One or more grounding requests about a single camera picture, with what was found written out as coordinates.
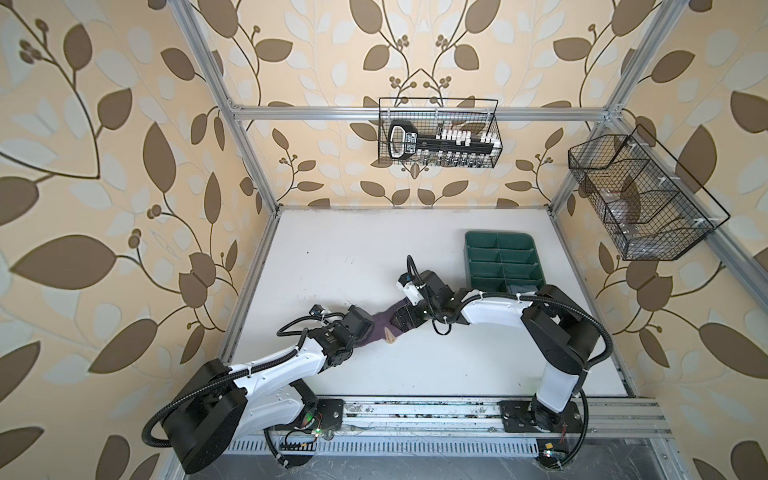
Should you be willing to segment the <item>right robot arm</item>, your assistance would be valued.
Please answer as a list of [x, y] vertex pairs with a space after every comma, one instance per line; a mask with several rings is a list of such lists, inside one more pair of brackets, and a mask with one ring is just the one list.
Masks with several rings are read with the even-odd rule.
[[529, 334], [546, 361], [528, 407], [529, 422], [542, 431], [554, 428], [572, 397], [582, 393], [590, 370], [614, 351], [607, 329], [553, 285], [530, 293], [454, 291], [434, 272], [420, 272], [407, 256], [398, 286], [406, 304], [391, 324], [402, 332], [429, 322], [441, 336], [456, 324], [522, 328]]

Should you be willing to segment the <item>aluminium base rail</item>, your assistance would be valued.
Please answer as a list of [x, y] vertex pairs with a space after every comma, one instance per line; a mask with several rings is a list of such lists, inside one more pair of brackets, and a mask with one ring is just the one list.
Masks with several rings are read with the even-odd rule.
[[[343, 423], [337, 435], [482, 436], [516, 434], [503, 430], [498, 403], [530, 400], [513, 396], [340, 396], [345, 402]], [[599, 439], [667, 439], [672, 436], [660, 406], [652, 399], [588, 397], [588, 406], [573, 399], [584, 415], [589, 437]]]

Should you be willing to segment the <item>black socket set tool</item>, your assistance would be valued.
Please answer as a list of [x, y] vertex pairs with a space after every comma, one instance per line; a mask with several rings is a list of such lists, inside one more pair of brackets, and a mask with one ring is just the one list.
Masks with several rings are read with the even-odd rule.
[[472, 136], [471, 131], [437, 127], [434, 135], [428, 135], [405, 120], [390, 124], [385, 135], [385, 145], [389, 157], [397, 160], [405, 160], [417, 154], [493, 156], [502, 150], [502, 142], [495, 133], [483, 133], [477, 137]]

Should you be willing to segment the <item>green compartment tray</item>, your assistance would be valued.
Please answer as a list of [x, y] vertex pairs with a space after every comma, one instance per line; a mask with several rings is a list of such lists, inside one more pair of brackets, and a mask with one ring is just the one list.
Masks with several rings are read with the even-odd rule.
[[465, 270], [468, 286], [486, 292], [531, 292], [546, 284], [533, 237], [521, 232], [468, 231]]

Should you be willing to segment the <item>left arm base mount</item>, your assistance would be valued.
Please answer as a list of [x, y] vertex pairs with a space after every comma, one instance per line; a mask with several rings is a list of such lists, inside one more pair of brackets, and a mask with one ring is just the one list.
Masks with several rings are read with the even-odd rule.
[[298, 416], [291, 422], [281, 425], [282, 430], [302, 430], [321, 432], [338, 430], [343, 423], [345, 402], [341, 398], [320, 398], [303, 405]]

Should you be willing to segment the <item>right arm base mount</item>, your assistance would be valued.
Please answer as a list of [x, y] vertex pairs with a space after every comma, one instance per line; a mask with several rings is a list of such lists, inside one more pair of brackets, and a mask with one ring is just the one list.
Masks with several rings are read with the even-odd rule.
[[516, 434], [575, 434], [584, 427], [584, 415], [574, 402], [553, 413], [533, 400], [503, 400], [498, 403], [503, 430]]

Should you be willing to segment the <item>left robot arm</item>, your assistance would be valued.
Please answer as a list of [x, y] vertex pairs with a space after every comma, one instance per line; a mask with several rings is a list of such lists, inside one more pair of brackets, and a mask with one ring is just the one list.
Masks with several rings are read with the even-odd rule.
[[295, 330], [289, 322], [279, 335], [294, 336], [295, 344], [261, 359], [224, 365], [206, 362], [141, 432], [152, 448], [170, 448], [187, 474], [197, 473], [221, 457], [230, 444], [263, 433], [277, 462], [292, 468], [306, 462], [327, 431], [340, 426], [343, 403], [321, 400], [306, 380], [349, 360], [365, 343], [375, 323], [365, 310], [313, 310], [315, 328]]

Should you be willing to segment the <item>purple sock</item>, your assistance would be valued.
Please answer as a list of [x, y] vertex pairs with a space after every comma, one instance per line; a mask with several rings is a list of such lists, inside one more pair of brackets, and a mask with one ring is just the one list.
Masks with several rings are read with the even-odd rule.
[[396, 340], [400, 335], [414, 328], [413, 321], [407, 319], [407, 311], [401, 309], [411, 307], [407, 299], [400, 300], [388, 309], [372, 316], [373, 327], [365, 339], [358, 343], [359, 347], [370, 345], [381, 340]]

